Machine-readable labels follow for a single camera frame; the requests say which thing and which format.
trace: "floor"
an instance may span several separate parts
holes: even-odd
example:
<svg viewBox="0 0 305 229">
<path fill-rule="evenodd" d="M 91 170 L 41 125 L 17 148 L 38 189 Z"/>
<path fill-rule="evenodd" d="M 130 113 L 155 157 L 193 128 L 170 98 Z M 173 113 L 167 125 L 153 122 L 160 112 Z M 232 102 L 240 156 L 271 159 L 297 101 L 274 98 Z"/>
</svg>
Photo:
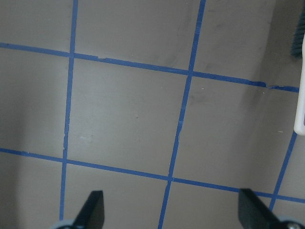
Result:
<svg viewBox="0 0 305 229">
<path fill-rule="evenodd" d="M 241 187 L 304 222 L 301 10 L 2 0 L 0 228 L 73 219 L 100 189 L 104 229 L 241 228 Z"/>
</svg>

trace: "white object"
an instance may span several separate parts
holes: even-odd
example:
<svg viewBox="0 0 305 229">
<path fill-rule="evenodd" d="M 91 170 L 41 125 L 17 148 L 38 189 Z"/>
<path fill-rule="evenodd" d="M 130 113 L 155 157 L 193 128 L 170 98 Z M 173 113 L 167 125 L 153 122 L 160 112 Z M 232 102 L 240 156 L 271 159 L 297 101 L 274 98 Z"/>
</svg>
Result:
<svg viewBox="0 0 305 229">
<path fill-rule="evenodd" d="M 302 45 L 302 73 L 301 73 L 301 81 L 300 81 L 300 89 L 299 89 L 299 98 L 297 100 L 297 108 L 295 115 L 295 132 L 298 135 L 305 135 L 305 42 L 303 38 Z"/>
</svg>

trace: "blue tape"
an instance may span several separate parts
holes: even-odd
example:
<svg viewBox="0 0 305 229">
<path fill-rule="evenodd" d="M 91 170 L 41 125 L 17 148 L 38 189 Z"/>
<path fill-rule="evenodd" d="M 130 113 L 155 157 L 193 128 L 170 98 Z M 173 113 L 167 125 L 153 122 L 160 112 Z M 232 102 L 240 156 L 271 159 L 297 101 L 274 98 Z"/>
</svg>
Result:
<svg viewBox="0 0 305 229">
<path fill-rule="evenodd" d="M 176 183 L 183 183 L 183 184 L 195 185 L 195 186 L 201 186 L 201 187 L 209 187 L 209 188 L 214 188 L 214 189 L 219 189 L 219 190 L 224 190 L 224 191 L 230 191 L 230 192 L 239 192 L 239 189 L 236 188 L 236 187 L 215 185 L 215 184 L 210 184 L 210 183 L 205 183 L 205 182 L 200 182 L 200 181 L 187 180 L 187 179 L 180 179 L 180 178 L 174 178 L 173 181 L 176 182 Z"/>
<path fill-rule="evenodd" d="M 62 162 L 62 158 L 34 154 L 34 153 L 30 153 L 30 152 L 25 152 L 25 151 L 17 151 L 17 150 L 12 150 L 12 149 L 0 148 L 0 152 L 19 155 L 19 156 L 28 156 L 28 157 L 33 157 L 33 158 L 38 158 L 38 159 L 43 159 L 43 160 L 48 160 L 48 161 Z"/>
<path fill-rule="evenodd" d="M 273 192 L 273 197 L 272 197 L 270 205 L 269 205 L 270 210 L 273 210 L 273 208 L 275 206 L 275 201 L 278 198 L 277 194 L 278 194 L 278 192 L 281 188 L 281 184 L 282 184 L 282 181 L 283 181 L 283 178 L 284 178 L 284 175 L 285 175 L 285 171 L 287 169 L 288 162 L 289 162 L 292 150 L 293 150 L 294 145 L 295 145 L 296 137 L 297 137 L 297 134 L 295 132 L 293 132 L 292 136 L 291 136 L 291 139 L 290 139 L 290 143 L 289 143 L 287 152 L 286 152 L 286 155 L 285 155 L 285 159 L 283 161 L 283 165 L 282 165 L 280 174 L 278 176 L 278 179 L 277 179 L 277 182 L 276 182 L 276 185 L 275 185 L 275 189 L 274 189 L 274 192 Z"/>
<path fill-rule="evenodd" d="M 99 58 L 97 56 L 91 56 L 91 55 L 85 55 L 76 53 L 75 58 L 82 59 L 82 60 L 88 60 L 88 61 L 97 61 L 102 63 L 111 63 L 116 65 L 122 65 L 122 66 L 128 66 L 133 68 L 142 68 L 142 69 L 148 69 L 148 70 L 154 70 L 159 72 L 166 72 L 166 73 L 175 73 L 175 74 L 181 74 L 181 75 L 187 75 L 187 70 L 177 69 L 177 68 L 169 68 L 169 67 L 163 67 L 158 65 L 152 65 L 147 63 L 137 63 L 137 62 L 131 62 L 131 61 L 122 61 L 117 59 L 111 59 L 111 58 Z"/>
<path fill-rule="evenodd" d="M 55 55 L 55 56 L 70 57 L 70 53 L 68 53 L 68 52 L 62 52 L 62 51 L 51 50 L 51 49 L 43 49 L 43 48 L 18 45 L 18 44 L 8 44 L 8 43 L 0 42 L 0 48 L 22 50 L 22 51 L 29 51 L 29 52 L 38 52 L 38 53 L 43 53 L 43 54 Z"/>
<path fill-rule="evenodd" d="M 301 199 L 301 198 L 286 197 L 286 196 L 281 196 L 281 195 L 278 195 L 276 198 L 281 199 L 281 200 L 290 201 L 290 202 L 297 202 L 297 203 L 305 204 L 305 199 Z"/>
<path fill-rule="evenodd" d="M 167 180 L 168 179 L 167 176 L 162 176 L 162 175 L 158 175 L 158 174 L 145 173 L 145 172 L 140 172 L 140 171 L 131 170 L 131 169 L 125 169 L 125 168 L 103 166 L 103 165 L 98 165 L 98 164 L 93 164 L 93 163 L 88 163 L 88 162 L 82 162 L 82 161 L 74 161 L 74 160 L 69 160 L 68 159 L 67 163 L 72 164 L 72 165 L 76 165 L 76 166 L 102 169 L 102 170 L 113 171 L 113 172 L 118 172 L 118 173 L 125 173 L 125 174 L 131 174 L 131 175 L 136 175 L 136 176 L 141 176 L 141 177 L 149 177 L 149 178 L 154 178 L 154 179 L 159 179 L 159 180 Z"/>
<path fill-rule="evenodd" d="M 299 93 L 298 87 L 291 87 L 291 86 L 271 86 L 271 87 L 268 87 L 268 89 L 276 89 L 276 90 L 281 90 L 281 91 Z"/>
<path fill-rule="evenodd" d="M 231 82 L 231 83 L 240 83 L 240 84 L 246 84 L 250 86 L 256 86 L 256 87 L 264 87 L 268 89 L 275 89 L 275 90 L 281 90 L 281 91 L 288 91 L 288 92 L 299 92 L 298 87 L 291 87 L 291 86 L 271 86 L 267 87 L 267 84 L 261 81 L 250 81 L 242 78 L 236 78 L 236 77 L 230 77 L 230 76 L 224 76 L 224 75 L 216 75 L 211 73 L 200 73 L 200 72 L 194 72 L 194 76 L 205 78 L 205 79 L 211 79 L 211 80 L 219 80 L 224 82 Z"/>
<path fill-rule="evenodd" d="M 179 121 L 178 121 L 177 130 L 176 130 L 175 141 L 174 141 L 174 145 L 173 145 L 173 153 L 172 153 L 172 158 L 171 158 L 170 167 L 169 167 L 169 174 L 168 174 L 169 180 L 168 180 L 168 184 L 166 186 L 165 192 L 164 192 L 158 229 L 162 229 L 162 227 L 163 227 L 164 217 L 165 217 L 166 208 L 167 208 L 167 202 L 168 202 L 168 198 L 169 198 L 169 195 L 170 195 L 171 183 L 172 183 L 172 179 L 173 179 L 173 171 L 174 171 L 174 167 L 175 167 L 175 162 L 176 162 L 177 152 L 178 152 L 178 146 L 179 146 L 179 135 L 180 135 L 180 132 L 182 130 L 184 116 L 185 116 L 185 110 L 186 110 L 186 104 L 187 104 L 187 100 L 188 100 L 188 96 L 189 96 L 189 91 L 190 91 L 190 88 L 191 88 L 191 82 L 192 82 L 194 64 L 195 64 L 195 59 L 196 59 L 198 41 L 199 41 L 200 30 L 201 30 L 201 25 L 202 25 L 202 21 L 203 21 L 204 7 L 205 7 L 205 0 L 201 0 L 200 5 L 199 5 L 199 10 L 198 10 L 198 16 L 197 16 L 197 21 L 196 21 L 194 38 L 193 38 L 192 52 L 191 52 L 190 63 L 189 63 L 189 71 L 188 71 L 188 76 L 187 76 L 186 83 L 185 83 L 183 99 L 182 99 L 182 104 L 181 104 L 181 110 L 180 110 L 180 115 L 179 115 Z"/>
<path fill-rule="evenodd" d="M 73 52 L 69 53 L 69 52 L 62 52 L 62 51 L 51 50 L 51 49 L 37 48 L 37 47 L 18 45 L 18 44 L 8 44 L 8 43 L 2 43 L 2 42 L 0 42 L 0 48 L 22 50 L 22 51 L 29 51 L 29 52 L 38 52 L 38 53 L 44 53 L 44 54 L 55 55 L 55 56 L 63 56 L 63 57 L 71 57 L 71 55 L 73 55 L 73 53 L 75 51 L 75 46 L 70 47 L 70 50 L 72 50 Z M 102 58 L 98 58 L 97 56 L 80 54 L 80 53 L 75 53 L 74 58 L 78 58 L 78 59 L 82 59 L 82 60 L 89 60 L 89 61 L 96 61 L 96 62 L 103 62 L 103 63 L 110 63 L 110 64 L 116 64 L 116 65 L 122 65 L 122 66 L 129 66 L 129 67 L 134 67 L 134 68 L 142 68 L 142 69 L 148 69 L 148 70 L 160 71 L 160 72 L 166 72 L 166 73 L 188 75 L 188 70 L 146 64 L 146 63 L 123 61 L 123 60 L 117 60 L 117 59 L 111 59 L 111 58 L 102 59 Z M 246 84 L 246 85 L 251 85 L 251 86 L 264 87 L 264 88 L 268 88 L 268 89 L 276 89 L 276 90 L 281 90 L 281 91 L 294 92 L 294 93 L 299 92 L 298 87 L 292 87 L 292 86 L 267 87 L 267 84 L 264 82 L 261 82 L 261 81 L 256 82 L 256 81 L 250 81 L 250 80 L 246 80 L 246 79 L 242 79 L 242 78 L 216 75 L 216 74 L 211 74 L 211 73 L 193 72 L 193 76 L 200 77 L 200 78 L 206 78 L 206 79 L 212 79 L 212 80 L 219 80 L 219 81 L 224 81 L 224 82 L 232 82 L 232 83 L 240 83 L 240 84 Z"/>
<path fill-rule="evenodd" d="M 78 10 L 78 0 L 73 0 L 71 38 L 70 38 L 70 57 L 69 57 L 68 85 L 67 85 L 67 101 L 66 101 L 66 117 L 65 117 L 65 129 L 64 129 L 65 136 L 63 139 L 63 153 L 62 153 L 63 155 L 62 155 L 62 171 L 61 171 L 61 198 L 60 198 L 60 212 L 59 212 L 60 220 L 63 220 L 64 204 L 65 204 L 66 172 L 67 172 L 67 157 L 68 157 L 68 135 L 69 135 L 70 111 L 71 111 L 77 10 Z"/>
<path fill-rule="evenodd" d="M 34 153 L 30 153 L 30 152 L 25 152 L 25 151 L 17 151 L 17 150 L 6 149 L 6 148 L 0 148 L 0 153 L 7 153 L 7 154 L 13 154 L 13 155 L 25 156 L 25 157 L 33 157 L 33 158 L 37 158 L 37 159 L 43 159 L 43 160 L 49 160 L 49 161 L 55 161 L 55 162 L 61 162 L 61 163 L 63 162 L 63 159 L 58 158 L 58 157 L 45 156 L 45 155 L 34 154 Z M 159 179 L 159 180 L 167 180 L 167 181 L 170 180 L 171 182 L 219 189 L 219 190 L 224 190 L 224 191 L 238 192 L 238 190 L 239 190 L 238 188 L 235 188 L 235 187 L 215 185 L 215 184 L 175 178 L 175 177 L 170 179 L 167 176 L 162 176 L 162 175 L 158 175 L 158 174 L 139 172 L 139 171 L 135 171 L 135 170 L 129 170 L 129 169 L 123 169 L 123 168 L 117 168 L 117 167 L 103 166 L 103 165 L 92 164 L 92 163 L 81 162 L 81 161 L 74 161 L 74 160 L 69 160 L 69 159 L 66 160 L 66 163 L 72 164 L 72 165 L 77 165 L 77 166 L 119 172 L 119 173 L 123 173 L 123 174 L 130 174 L 130 175 L 136 175 L 136 176 L 141 176 L 141 177 L 154 178 L 154 179 Z M 286 201 L 297 202 L 297 203 L 305 203 L 305 199 L 302 199 L 302 198 L 274 195 L 274 194 L 270 194 L 270 193 L 256 192 L 256 191 L 254 193 L 260 197 L 266 197 L 266 198 L 275 197 L 276 199 L 280 199 L 280 200 L 286 200 Z"/>
</svg>

